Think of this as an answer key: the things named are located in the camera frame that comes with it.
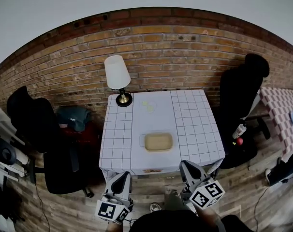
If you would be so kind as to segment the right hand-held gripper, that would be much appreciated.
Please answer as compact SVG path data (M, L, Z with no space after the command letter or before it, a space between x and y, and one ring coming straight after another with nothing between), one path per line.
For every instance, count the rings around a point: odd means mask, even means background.
M204 210L216 204L225 194L217 180L207 175L202 167L194 162L182 160L179 165L185 187L180 193L183 203Z

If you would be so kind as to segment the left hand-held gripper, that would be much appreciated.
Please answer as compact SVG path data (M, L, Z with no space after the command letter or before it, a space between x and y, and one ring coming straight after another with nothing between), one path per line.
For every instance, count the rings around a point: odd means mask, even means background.
M101 199L97 201L96 217L115 224L122 224L132 211L132 176L130 172L117 174L106 183Z

